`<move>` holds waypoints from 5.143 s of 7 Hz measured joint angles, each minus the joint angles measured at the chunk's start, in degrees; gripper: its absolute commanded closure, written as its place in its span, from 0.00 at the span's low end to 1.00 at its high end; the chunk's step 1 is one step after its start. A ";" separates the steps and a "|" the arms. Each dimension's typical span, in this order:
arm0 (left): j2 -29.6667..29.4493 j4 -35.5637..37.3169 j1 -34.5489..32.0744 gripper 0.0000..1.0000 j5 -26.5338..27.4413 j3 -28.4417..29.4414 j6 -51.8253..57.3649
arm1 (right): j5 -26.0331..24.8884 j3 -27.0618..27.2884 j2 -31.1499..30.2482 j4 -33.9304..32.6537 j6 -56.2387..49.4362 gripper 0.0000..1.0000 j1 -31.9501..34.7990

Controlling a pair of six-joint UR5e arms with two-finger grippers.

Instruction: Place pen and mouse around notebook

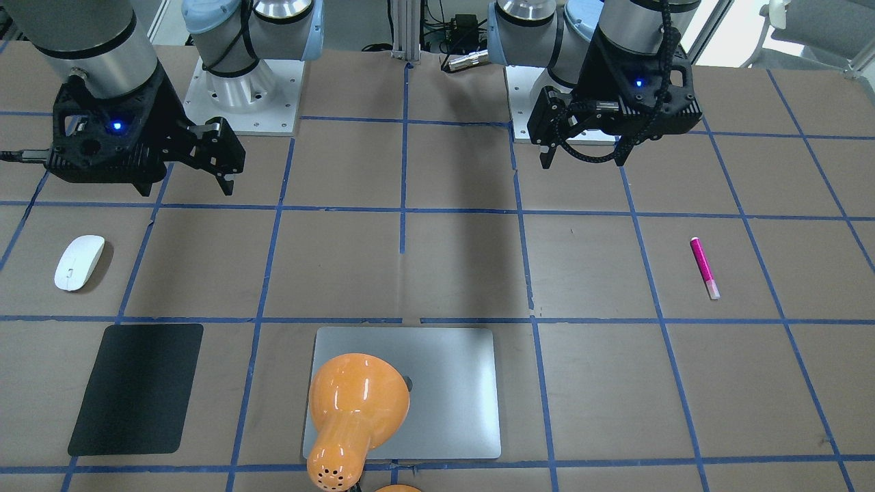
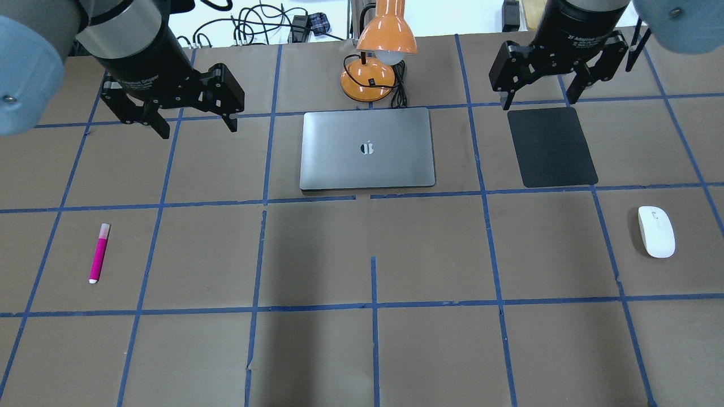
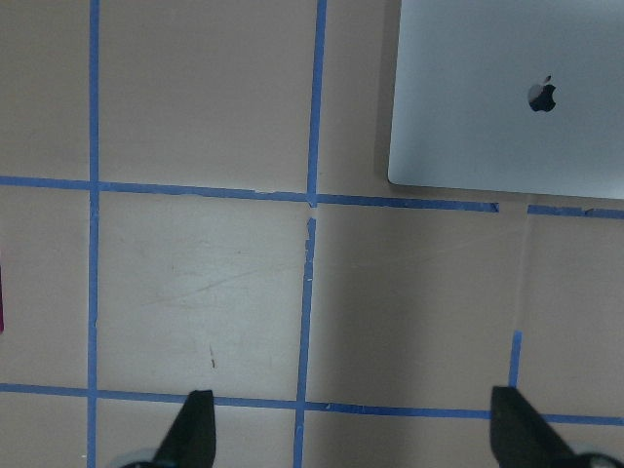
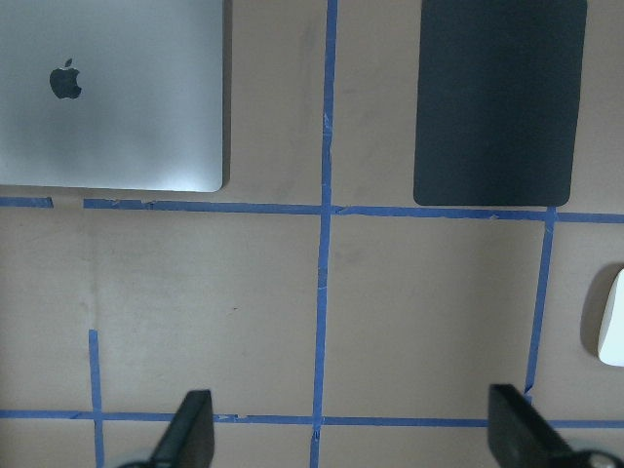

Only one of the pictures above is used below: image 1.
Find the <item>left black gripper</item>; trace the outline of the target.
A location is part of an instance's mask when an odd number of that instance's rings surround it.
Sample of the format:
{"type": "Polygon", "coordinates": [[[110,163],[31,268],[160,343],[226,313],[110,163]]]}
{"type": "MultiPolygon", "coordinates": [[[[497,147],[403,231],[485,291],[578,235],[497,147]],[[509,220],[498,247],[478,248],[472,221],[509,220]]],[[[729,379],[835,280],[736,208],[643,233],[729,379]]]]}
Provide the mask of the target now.
{"type": "Polygon", "coordinates": [[[527,122],[529,140],[539,147],[543,170],[550,169],[559,148],[571,154],[571,132],[603,131],[618,136],[616,166],[647,138],[681,135],[703,118],[686,53],[672,27],[670,53],[633,53],[613,44],[597,28],[579,74],[577,87],[564,94],[542,87],[527,122]]]}

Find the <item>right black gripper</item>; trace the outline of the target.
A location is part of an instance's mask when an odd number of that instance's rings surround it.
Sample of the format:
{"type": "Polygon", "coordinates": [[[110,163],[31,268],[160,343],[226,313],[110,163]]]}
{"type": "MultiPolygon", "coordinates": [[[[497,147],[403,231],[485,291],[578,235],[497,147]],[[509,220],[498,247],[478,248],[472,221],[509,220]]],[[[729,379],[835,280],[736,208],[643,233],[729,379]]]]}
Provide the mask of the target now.
{"type": "Polygon", "coordinates": [[[246,150],[226,118],[194,125],[161,64],[131,93],[97,98],[72,69],[53,103],[53,137],[44,168],[72,183],[131,184],[142,196],[181,162],[215,177],[231,196],[246,150]]]}

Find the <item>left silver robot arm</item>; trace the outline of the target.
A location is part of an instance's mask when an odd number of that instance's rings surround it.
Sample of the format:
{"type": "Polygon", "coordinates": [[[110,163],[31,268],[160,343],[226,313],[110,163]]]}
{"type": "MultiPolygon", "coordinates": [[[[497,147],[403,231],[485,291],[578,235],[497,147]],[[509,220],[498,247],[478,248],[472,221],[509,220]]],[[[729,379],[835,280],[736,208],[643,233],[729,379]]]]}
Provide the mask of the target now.
{"type": "Polygon", "coordinates": [[[558,149],[625,165],[635,146],[682,135],[703,118],[682,48],[697,1],[496,1],[490,62],[543,68],[527,136],[550,168],[558,149]]]}

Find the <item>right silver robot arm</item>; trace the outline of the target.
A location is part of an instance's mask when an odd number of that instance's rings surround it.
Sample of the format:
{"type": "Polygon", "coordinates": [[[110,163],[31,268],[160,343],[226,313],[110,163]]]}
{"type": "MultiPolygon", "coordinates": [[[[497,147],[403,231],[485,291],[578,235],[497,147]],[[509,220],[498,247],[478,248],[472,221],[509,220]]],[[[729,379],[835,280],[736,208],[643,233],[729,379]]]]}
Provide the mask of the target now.
{"type": "Polygon", "coordinates": [[[63,79],[44,150],[2,152],[60,180],[130,184],[149,196],[169,162],[215,177],[232,194],[246,152],[232,115],[254,122],[282,108],[272,63],[318,59],[321,1],[185,1],[185,29],[201,59],[201,91],[213,109],[193,120],[129,1],[7,1],[12,20],[63,79]]]}

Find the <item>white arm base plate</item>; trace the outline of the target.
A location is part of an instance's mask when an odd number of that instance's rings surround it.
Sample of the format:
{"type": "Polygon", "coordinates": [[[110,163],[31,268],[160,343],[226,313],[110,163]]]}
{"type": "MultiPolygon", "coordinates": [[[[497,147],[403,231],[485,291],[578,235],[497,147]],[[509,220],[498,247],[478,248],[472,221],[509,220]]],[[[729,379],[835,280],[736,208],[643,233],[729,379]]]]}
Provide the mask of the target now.
{"type": "Polygon", "coordinates": [[[292,137],[298,121],[303,60],[249,59],[206,70],[200,62],[183,100],[197,124],[221,116],[238,136],[292,137]]]}
{"type": "MultiPolygon", "coordinates": [[[[533,112],[541,88],[555,87],[562,94],[569,94],[566,87],[551,78],[546,68],[537,66],[506,66],[507,102],[512,115],[513,140],[516,143],[531,143],[528,134],[528,121],[533,112]]],[[[567,141],[572,146],[614,146],[618,137],[603,131],[587,130],[567,141]]]]}

